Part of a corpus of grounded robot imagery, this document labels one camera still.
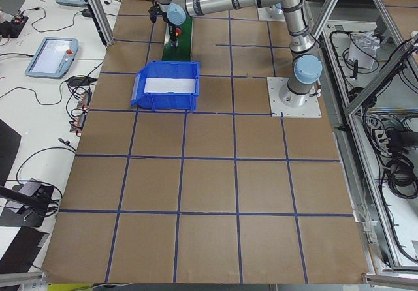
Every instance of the metal bracket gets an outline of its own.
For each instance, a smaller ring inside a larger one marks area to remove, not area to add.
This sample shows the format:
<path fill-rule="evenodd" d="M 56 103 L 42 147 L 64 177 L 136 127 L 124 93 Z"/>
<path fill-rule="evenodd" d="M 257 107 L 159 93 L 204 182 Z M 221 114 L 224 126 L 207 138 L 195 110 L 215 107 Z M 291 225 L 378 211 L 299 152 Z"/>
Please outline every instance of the metal bracket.
<path fill-rule="evenodd" d="M 279 91 L 287 81 L 288 78 L 284 77 L 267 78 L 272 117 L 321 118 L 321 109 L 317 97 L 310 97 L 305 105 L 299 108 L 292 108 L 281 101 Z M 311 93 L 315 93 L 314 87 L 312 87 Z"/>

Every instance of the metal plate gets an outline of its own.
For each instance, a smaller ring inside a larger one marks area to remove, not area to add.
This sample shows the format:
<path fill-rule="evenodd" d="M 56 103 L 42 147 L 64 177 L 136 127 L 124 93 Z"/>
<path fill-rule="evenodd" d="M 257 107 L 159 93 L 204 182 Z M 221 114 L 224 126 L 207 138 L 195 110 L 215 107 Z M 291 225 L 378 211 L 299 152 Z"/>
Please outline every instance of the metal plate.
<path fill-rule="evenodd" d="M 274 14 L 273 9 L 270 7 L 263 7 L 257 9 L 259 13 L 259 20 L 264 22 L 285 22 L 285 15 L 282 14 Z"/>
<path fill-rule="evenodd" d="M 319 108 L 318 98 L 310 97 L 306 104 L 300 108 L 292 108 L 284 104 L 279 98 L 279 91 L 288 81 L 284 77 L 268 77 L 268 97 L 270 98 L 270 109 L 272 117 L 286 118 L 321 118 L 321 109 Z"/>

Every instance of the robotic arm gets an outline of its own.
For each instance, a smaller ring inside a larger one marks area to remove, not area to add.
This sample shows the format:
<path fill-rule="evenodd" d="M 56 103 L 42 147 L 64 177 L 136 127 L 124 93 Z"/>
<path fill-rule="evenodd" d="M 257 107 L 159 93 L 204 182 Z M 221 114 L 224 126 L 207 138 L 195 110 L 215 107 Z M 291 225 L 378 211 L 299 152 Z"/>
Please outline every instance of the robotic arm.
<path fill-rule="evenodd" d="M 181 25 L 187 17 L 256 6 L 270 7 L 280 3 L 291 37 L 294 75 L 280 91 L 282 101 L 290 107 L 302 106 L 309 98 L 312 85 L 322 72 L 315 55 L 317 46 L 304 19 L 304 0 L 158 0 L 163 17 L 172 25 Z"/>

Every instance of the white paper inside bin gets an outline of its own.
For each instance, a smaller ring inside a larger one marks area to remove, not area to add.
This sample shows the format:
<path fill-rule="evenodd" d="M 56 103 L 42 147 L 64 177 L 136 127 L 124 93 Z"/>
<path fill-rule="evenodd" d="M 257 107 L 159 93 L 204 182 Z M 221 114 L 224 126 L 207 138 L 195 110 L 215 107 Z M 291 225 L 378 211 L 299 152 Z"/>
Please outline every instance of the white paper inside bin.
<path fill-rule="evenodd" d="M 194 93 L 195 79 L 146 78 L 144 93 Z"/>

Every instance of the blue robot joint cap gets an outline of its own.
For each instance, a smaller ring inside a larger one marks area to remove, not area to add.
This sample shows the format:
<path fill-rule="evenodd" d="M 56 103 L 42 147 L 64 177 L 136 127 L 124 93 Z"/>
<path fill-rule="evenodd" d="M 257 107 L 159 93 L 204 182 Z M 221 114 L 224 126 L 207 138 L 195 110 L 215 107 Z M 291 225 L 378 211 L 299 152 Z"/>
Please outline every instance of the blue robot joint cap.
<path fill-rule="evenodd" d="M 295 63 L 296 79 L 302 84 L 314 84 L 322 73 L 322 62 L 314 55 L 303 55 Z"/>
<path fill-rule="evenodd" d="M 179 4 L 171 3 L 167 9 L 167 18 L 174 25 L 182 25 L 187 16 L 184 9 Z"/>

